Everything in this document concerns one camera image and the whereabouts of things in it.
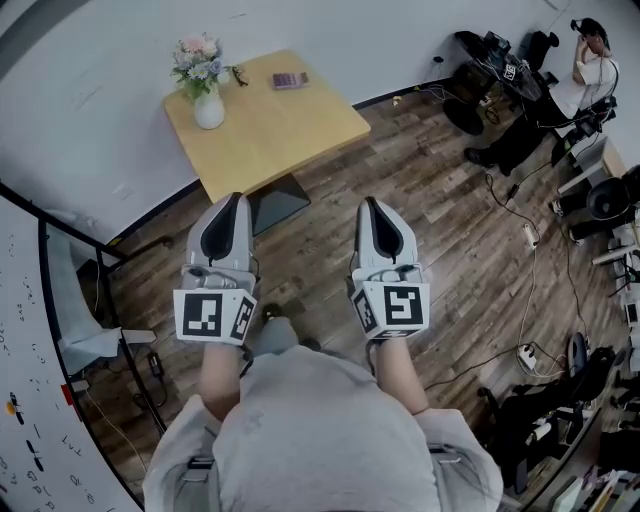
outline flower vase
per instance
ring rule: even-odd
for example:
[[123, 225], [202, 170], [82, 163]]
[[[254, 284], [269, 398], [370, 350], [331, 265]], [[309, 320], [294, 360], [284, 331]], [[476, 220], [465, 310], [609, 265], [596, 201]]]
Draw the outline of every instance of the flower vase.
[[224, 104], [220, 98], [217, 84], [207, 94], [198, 96], [194, 106], [196, 123], [200, 128], [212, 130], [224, 121]]

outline white wall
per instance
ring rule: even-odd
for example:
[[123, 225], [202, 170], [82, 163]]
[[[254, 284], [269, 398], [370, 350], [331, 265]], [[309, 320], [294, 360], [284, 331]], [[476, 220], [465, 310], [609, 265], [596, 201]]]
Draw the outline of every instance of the white wall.
[[[436, 79], [438, 54], [447, 76], [457, 30], [515, 46], [557, 14], [543, 0], [92, 0], [0, 82], [0, 178], [40, 206], [95, 218], [108, 240], [196, 179], [161, 104], [178, 38], [219, 36], [228, 63], [293, 48], [356, 103]], [[114, 194], [120, 185], [132, 193]]]
[[[613, 58], [620, 64], [620, 80], [614, 93], [618, 100], [617, 117], [604, 125], [604, 133], [611, 138], [627, 167], [640, 164], [640, 8], [631, 0], [557, 1], [564, 1], [564, 7], [569, 4], [569, 8], [553, 25], [560, 46], [549, 51], [545, 69], [558, 78], [570, 69], [578, 39], [577, 32], [569, 28], [572, 19], [589, 17], [600, 22], [609, 36]], [[584, 141], [574, 154], [591, 142], [593, 139]]]

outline floor plank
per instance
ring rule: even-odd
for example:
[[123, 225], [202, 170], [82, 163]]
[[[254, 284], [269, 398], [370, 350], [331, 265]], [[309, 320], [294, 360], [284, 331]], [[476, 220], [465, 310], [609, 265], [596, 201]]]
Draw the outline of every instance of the floor plank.
[[[296, 172], [311, 205], [255, 240], [261, 302], [282, 304], [301, 337], [313, 336], [363, 361], [364, 340], [345, 294], [344, 277], [358, 204], [373, 195], [396, 208], [414, 229], [431, 283], [430, 328], [410, 340], [423, 385], [452, 379], [515, 346], [531, 289], [533, 257], [523, 231], [525, 221], [495, 204], [484, 171], [462, 156], [465, 146], [492, 140], [513, 119], [506, 104], [499, 104], [498, 110], [501, 125], [486, 123], [479, 142], [451, 125], [437, 100], [420, 93], [405, 96], [397, 107], [386, 101], [363, 109], [372, 126], [370, 136]], [[492, 170], [497, 197], [504, 199], [515, 180], [542, 165], [554, 142], [549, 136], [510, 179]], [[537, 225], [541, 235], [536, 286], [522, 339], [535, 341], [554, 357], [564, 351], [573, 332], [584, 330], [567, 276], [567, 249], [592, 346], [621, 347], [628, 337], [619, 304], [607, 299], [613, 290], [609, 270], [590, 264], [603, 252], [605, 238], [594, 237], [579, 248], [567, 246], [561, 232], [566, 225], [547, 209], [546, 203], [569, 175], [566, 162], [543, 169], [510, 203]], [[153, 348], [167, 373], [167, 400], [160, 408], [167, 423], [196, 391], [202, 349], [175, 339], [172, 290], [180, 284], [188, 230], [208, 206], [199, 189], [132, 235], [123, 250], [160, 235], [173, 236], [175, 245], [127, 265], [113, 280], [122, 324], [153, 329], [158, 337]], [[252, 326], [255, 332], [257, 325]], [[137, 354], [138, 368], [160, 400], [162, 390], [150, 375], [145, 355], [144, 349]], [[551, 360], [538, 359], [539, 372], [551, 369]], [[110, 369], [93, 368], [87, 377], [92, 397], [148, 462], [158, 433], [149, 415], [133, 403], [136, 388], [124, 361], [112, 361]], [[484, 400], [476, 395], [478, 387], [487, 386], [502, 398], [513, 384], [531, 380], [518, 369], [512, 351], [455, 382], [430, 388], [428, 396], [433, 407], [458, 408], [476, 427], [488, 416]], [[84, 406], [109, 458], [140, 493], [144, 474], [130, 446], [95, 407], [86, 401]], [[613, 428], [618, 417], [607, 410], [607, 428]]]

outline whiteboard stand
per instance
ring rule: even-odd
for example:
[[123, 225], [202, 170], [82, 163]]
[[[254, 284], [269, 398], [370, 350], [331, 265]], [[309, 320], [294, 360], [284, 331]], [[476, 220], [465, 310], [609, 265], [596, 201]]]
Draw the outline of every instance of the whiteboard stand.
[[[109, 275], [115, 272], [116, 270], [122, 268], [124, 265], [126, 265], [130, 261], [142, 256], [147, 251], [153, 249], [158, 245], [164, 245], [165, 247], [170, 247], [173, 244], [173, 239], [171, 237], [162, 236], [142, 246], [141, 248], [133, 251], [130, 254], [124, 254], [121, 251], [115, 249], [114, 247], [110, 247], [101, 242], [98, 242], [92, 237], [82, 233], [81, 231], [78, 231], [77, 229], [57, 219], [53, 215], [50, 215], [44, 210], [38, 208], [36, 205], [31, 203], [30, 201], [27, 201], [24, 197], [20, 196], [19, 194], [17, 194], [16, 192], [14, 192], [13, 190], [11, 190], [9, 187], [7, 187], [1, 182], [0, 182], [0, 196], [4, 197], [8, 201], [12, 202], [14, 205], [19, 207], [20, 209], [26, 211], [27, 213], [30, 213], [31, 215], [33, 215], [39, 220], [38, 242], [40, 247], [40, 272], [42, 274], [42, 285], [43, 285], [42, 291], [44, 295], [45, 308], [46, 308], [47, 316], [49, 319], [49, 328], [51, 330], [51, 335], [53, 336], [54, 342], [56, 344], [56, 351], [58, 350], [57, 342], [61, 338], [61, 334], [60, 334], [60, 328], [57, 322], [57, 317], [55, 314], [55, 304], [53, 301], [53, 294], [51, 292], [51, 281], [49, 278], [49, 260], [47, 258], [47, 244], [46, 244], [47, 236], [48, 236], [47, 224], [59, 229], [60, 231], [63, 231], [67, 235], [81, 242], [84, 242], [85, 244], [93, 247], [93, 249], [95, 250], [96, 262], [98, 264], [98, 272], [100, 273], [100, 284], [102, 285], [102, 288], [104, 291], [107, 310], [111, 315], [112, 323], [115, 324], [112, 326], [114, 328], [121, 327], [121, 325], [120, 325], [120, 319], [118, 317], [115, 304], [113, 302], [113, 296], [111, 294]], [[105, 265], [105, 262], [104, 262], [105, 254], [108, 257], [110, 257], [110, 259], [112, 260], [115, 259], [115, 263], [111, 265]], [[127, 366], [129, 367], [129, 370], [133, 375], [133, 379], [135, 380], [135, 383], [140, 391], [140, 395], [142, 396], [146, 406], [149, 409], [149, 412], [151, 413], [153, 421], [158, 427], [158, 430], [161, 433], [164, 433], [167, 430], [167, 427], [164, 421], [162, 420], [160, 414], [158, 413], [158, 409], [156, 408], [153, 402], [153, 399], [149, 395], [149, 391], [144, 385], [142, 377], [140, 376], [140, 373], [138, 372], [138, 369], [136, 367], [133, 356], [131, 355], [131, 351], [129, 350], [129, 345], [124, 337], [124, 334], [119, 339], [119, 345], [120, 345], [120, 348], [122, 349], [122, 353], [124, 354], [125, 360], [127, 362]]]

